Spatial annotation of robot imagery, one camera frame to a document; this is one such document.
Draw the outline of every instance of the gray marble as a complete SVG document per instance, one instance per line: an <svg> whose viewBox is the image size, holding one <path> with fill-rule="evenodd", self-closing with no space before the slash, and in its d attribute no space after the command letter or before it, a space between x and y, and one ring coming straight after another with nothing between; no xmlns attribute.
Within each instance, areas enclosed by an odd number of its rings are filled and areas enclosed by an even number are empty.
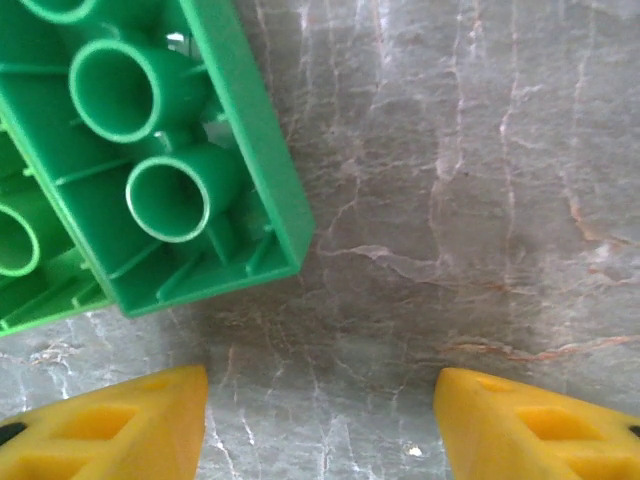
<svg viewBox="0 0 640 480"><path fill-rule="evenodd" d="M302 273L3 339L0 416L199 362L199 479L440 480L447 365L640 414L640 3L237 3L318 221Z"/></svg>

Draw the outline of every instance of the green lego brick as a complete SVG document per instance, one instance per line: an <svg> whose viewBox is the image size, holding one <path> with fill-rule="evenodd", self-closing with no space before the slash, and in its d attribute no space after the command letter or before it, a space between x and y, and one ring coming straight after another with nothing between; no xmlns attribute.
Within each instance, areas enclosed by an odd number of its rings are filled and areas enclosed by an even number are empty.
<svg viewBox="0 0 640 480"><path fill-rule="evenodd" d="M0 106L135 316L293 275L313 217L230 0L3 0Z"/></svg>
<svg viewBox="0 0 640 480"><path fill-rule="evenodd" d="M0 123L0 337L109 304Z"/></svg>

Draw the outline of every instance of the green plastic tube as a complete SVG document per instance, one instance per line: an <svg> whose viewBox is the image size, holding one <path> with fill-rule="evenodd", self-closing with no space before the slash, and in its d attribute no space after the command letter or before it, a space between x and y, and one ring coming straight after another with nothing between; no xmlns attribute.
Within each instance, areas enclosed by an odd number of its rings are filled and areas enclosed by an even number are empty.
<svg viewBox="0 0 640 480"><path fill-rule="evenodd" d="M73 248L44 194L36 188L0 197L0 275L21 277Z"/></svg>
<svg viewBox="0 0 640 480"><path fill-rule="evenodd" d="M194 147L138 164L127 183L127 204L149 235L187 242L231 205L244 178L240 158L215 145Z"/></svg>
<svg viewBox="0 0 640 480"><path fill-rule="evenodd" d="M113 39L90 42L78 52L70 88L87 125L118 143L194 123L212 90L192 59Z"/></svg>
<svg viewBox="0 0 640 480"><path fill-rule="evenodd" d="M38 17L56 24L113 22L143 26L154 20L164 0L20 0Z"/></svg>

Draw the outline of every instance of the yellow plastic piece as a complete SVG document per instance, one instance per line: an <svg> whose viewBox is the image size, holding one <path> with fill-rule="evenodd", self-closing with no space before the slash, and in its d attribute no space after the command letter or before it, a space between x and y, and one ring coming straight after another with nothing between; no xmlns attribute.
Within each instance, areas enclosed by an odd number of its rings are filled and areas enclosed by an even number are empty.
<svg viewBox="0 0 640 480"><path fill-rule="evenodd" d="M456 480L640 480L640 418L457 368L434 410Z"/></svg>
<svg viewBox="0 0 640 480"><path fill-rule="evenodd" d="M0 446L0 479L193 480L207 390L181 367L7 419L27 428Z"/></svg>

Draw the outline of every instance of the marble surface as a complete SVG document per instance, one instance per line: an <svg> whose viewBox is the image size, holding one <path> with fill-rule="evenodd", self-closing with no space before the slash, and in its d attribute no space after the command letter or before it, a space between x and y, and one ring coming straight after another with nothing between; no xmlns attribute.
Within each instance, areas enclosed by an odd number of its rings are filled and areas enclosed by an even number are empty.
<svg viewBox="0 0 640 480"><path fill-rule="evenodd" d="M0 416L204 363L198 479L448 479L466 366L640 414L640 3L237 2L318 228L289 280L0 340Z"/></svg>

